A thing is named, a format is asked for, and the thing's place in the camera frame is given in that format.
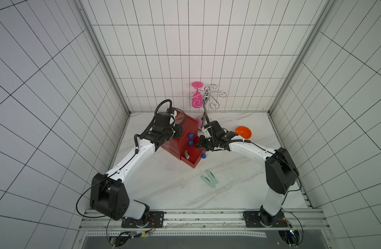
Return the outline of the red bottom drawer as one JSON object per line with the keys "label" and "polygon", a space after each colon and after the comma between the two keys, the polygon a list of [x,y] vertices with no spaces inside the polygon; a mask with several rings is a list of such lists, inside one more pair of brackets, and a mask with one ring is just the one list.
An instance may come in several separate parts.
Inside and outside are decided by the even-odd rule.
{"label": "red bottom drawer", "polygon": [[[190,154],[190,159],[186,159],[184,151],[187,150]],[[190,166],[191,168],[196,168],[198,163],[202,160],[201,155],[206,152],[202,149],[196,148],[195,146],[187,146],[185,150],[180,155],[180,160]]]}

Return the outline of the red plastic drawer cabinet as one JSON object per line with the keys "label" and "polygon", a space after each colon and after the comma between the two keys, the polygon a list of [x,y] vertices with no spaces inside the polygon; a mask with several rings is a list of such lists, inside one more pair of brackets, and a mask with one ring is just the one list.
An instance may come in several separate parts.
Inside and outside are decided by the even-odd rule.
{"label": "red plastic drawer cabinet", "polygon": [[175,135],[174,138],[165,142],[161,147],[176,158],[181,159],[181,156],[184,155],[184,151],[189,147],[188,141],[192,141],[197,136],[198,121],[179,109],[175,109],[175,111],[177,111],[175,125],[182,124],[180,130],[181,136],[178,134]]}

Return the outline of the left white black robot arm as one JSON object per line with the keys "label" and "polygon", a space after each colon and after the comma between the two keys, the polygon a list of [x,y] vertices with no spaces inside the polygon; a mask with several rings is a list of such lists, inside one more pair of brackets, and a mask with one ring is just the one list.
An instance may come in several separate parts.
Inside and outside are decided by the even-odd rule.
{"label": "left white black robot arm", "polygon": [[173,107],[155,113],[141,134],[134,135],[135,147],[115,167],[92,179],[90,207],[115,221],[133,218],[146,223],[148,205],[132,200],[126,190],[126,181],[165,142],[182,137],[182,126],[187,120],[184,112]]}

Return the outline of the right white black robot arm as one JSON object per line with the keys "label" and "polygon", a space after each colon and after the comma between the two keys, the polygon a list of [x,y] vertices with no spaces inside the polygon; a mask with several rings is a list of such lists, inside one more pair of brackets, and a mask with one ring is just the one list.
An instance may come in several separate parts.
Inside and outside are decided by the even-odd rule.
{"label": "right white black robot arm", "polygon": [[202,128],[196,147],[205,151],[229,151],[239,153],[265,166],[268,192],[260,208],[261,219],[274,220],[282,211],[289,189],[297,180],[299,172],[290,153],[283,147],[278,149],[258,145],[241,135],[227,131],[217,121],[206,123]]}

